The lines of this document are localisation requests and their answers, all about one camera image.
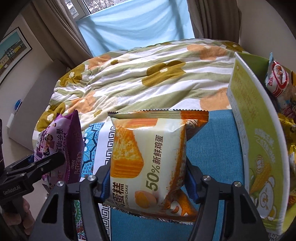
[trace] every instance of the curtain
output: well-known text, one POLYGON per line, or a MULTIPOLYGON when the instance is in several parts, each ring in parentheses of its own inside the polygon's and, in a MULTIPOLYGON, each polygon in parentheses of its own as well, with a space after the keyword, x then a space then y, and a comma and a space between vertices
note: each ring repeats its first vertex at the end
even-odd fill
POLYGON ((60 0, 33 0, 21 14, 50 58, 75 68, 92 56, 65 7, 60 0))
POLYGON ((92 54, 192 39, 185 0, 132 0, 76 21, 92 54))
POLYGON ((238 43, 237 0, 187 0, 194 36, 238 43))

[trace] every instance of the yellow snack wrapper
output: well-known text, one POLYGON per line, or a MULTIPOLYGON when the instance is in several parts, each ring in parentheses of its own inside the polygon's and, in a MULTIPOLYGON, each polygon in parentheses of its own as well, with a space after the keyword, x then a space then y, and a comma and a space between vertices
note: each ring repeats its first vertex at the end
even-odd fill
POLYGON ((197 110, 109 113, 115 136, 106 204, 150 218, 194 222, 197 211, 180 189, 186 142, 208 115, 197 110))
POLYGON ((288 118, 283 114, 278 113, 278 117, 285 134, 290 167, 296 175, 296 124, 292 118, 288 118))
POLYGON ((290 163, 290 193, 283 223, 283 232, 285 232, 296 216, 296 124, 293 119, 280 113, 278 117, 285 134, 290 163))

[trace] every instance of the snack pile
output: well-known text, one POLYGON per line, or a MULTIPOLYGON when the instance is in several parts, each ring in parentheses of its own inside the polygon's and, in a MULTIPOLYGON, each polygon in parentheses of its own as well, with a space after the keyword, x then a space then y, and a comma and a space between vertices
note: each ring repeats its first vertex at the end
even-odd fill
POLYGON ((271 53, 265 85, 276 98, 275 109, 280 110, 278 117, 289 154, 291 169, 289 209, 296 203, 296 74, 274 60, 271 53))
POLYGON ((208 122, 208 112, 153 110, 109 116, 115 136, 105 204, 151 218, 195 221, 197 211, 181 190, 186 142, 208 122))

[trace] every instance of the purple snack bag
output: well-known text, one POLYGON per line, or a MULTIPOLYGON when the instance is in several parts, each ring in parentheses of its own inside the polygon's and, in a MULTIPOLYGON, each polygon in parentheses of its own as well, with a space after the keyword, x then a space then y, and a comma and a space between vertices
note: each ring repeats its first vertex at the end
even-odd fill
POLYGON ((57 151, 65 155, 66 162, 55 170, 43 175, 49 189, 58 181, 75 183, 80 179, 81 158, 84 143, 81 133, 78 111, 66 116, 58 115, 56 119, 39 134, 34 152, 34 161, 57 151))

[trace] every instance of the orange cake wrapper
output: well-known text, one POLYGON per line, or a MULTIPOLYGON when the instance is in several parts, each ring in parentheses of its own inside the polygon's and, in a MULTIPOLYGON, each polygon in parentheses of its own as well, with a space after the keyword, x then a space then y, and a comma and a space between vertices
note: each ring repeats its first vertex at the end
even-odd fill
POLYGON ((197 211, 181 190, 186 142, 208 122, 209 113, 148 110, 108 115, 115 136, 105 204, 148 218, 194 222, 197 211))

